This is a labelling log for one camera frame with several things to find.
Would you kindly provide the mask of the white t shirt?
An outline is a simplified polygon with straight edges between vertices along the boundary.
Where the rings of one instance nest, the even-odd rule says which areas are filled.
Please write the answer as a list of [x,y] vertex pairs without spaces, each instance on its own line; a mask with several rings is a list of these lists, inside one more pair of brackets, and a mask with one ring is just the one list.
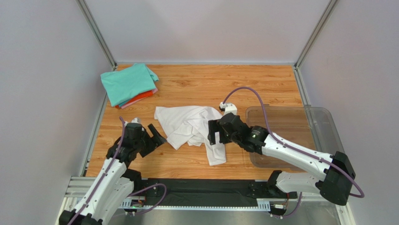
[[176,150],[184,144],[205,145],[210,166],[227,162],[225,145],[211,145],[208,140],[210,120],[222,117],[221,113],[209,106],[180,106],[155,108],[154,118],[159,121],[167,136],[167,142]]

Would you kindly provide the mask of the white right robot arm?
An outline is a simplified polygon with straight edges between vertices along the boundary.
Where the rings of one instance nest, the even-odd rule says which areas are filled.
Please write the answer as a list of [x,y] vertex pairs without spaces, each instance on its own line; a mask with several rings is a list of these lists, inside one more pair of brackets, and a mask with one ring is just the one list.
[[265,127],[250,127],[233,113],[208,121],[208,140],[211,145],[232,142],[247,152],[273,157],[302,169],[303,173],[272,173],[268,182],[282,192],[316,193],[341,206],[346,205],[352,195],[355,171],[343,152],[331,155],[308,149]]

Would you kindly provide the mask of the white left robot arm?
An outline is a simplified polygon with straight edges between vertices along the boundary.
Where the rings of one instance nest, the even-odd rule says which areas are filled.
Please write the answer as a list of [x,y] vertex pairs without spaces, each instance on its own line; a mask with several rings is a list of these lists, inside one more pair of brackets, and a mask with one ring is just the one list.
[[164,184],[144,187],[139,171],[129,169],[138,155],[145,157],[167,142],[156,128],[149,124],[144,128],[137,119],[124,122],[121,136],[108,149],[100,173],[83,198],[72,210],[64,210],[59,217],[60,225],[106,225],[122,202],[130,196],[138,196]]

